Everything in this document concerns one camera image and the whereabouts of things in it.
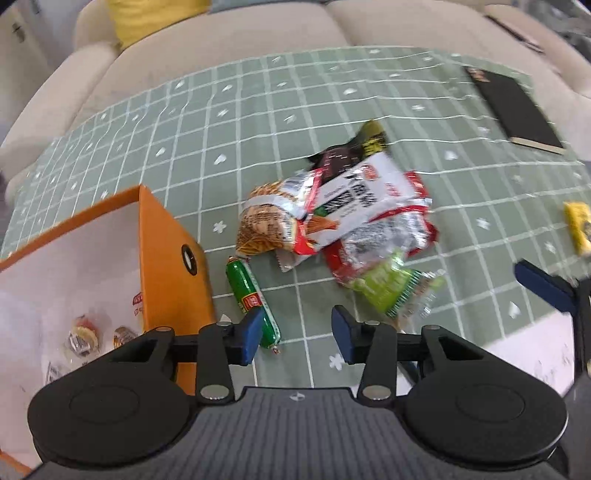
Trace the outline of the book on sofa arm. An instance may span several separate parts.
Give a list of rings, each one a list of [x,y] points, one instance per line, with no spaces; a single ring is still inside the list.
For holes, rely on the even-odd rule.
[[[497,26],[499,26],[500,28],[502,28],[503,30],[505,30],[508,34],[510,34],[513,38],[515,38],[521,44],[525,45],[530,50],[538,54],[545,53],[540,43],[533,36],[529,35],[522,29],[510,23],[503,22],[502,20],[497,19],[496,17],[493,17],[491,15],[486,15],[486,18],[494,24],[496,24]]]

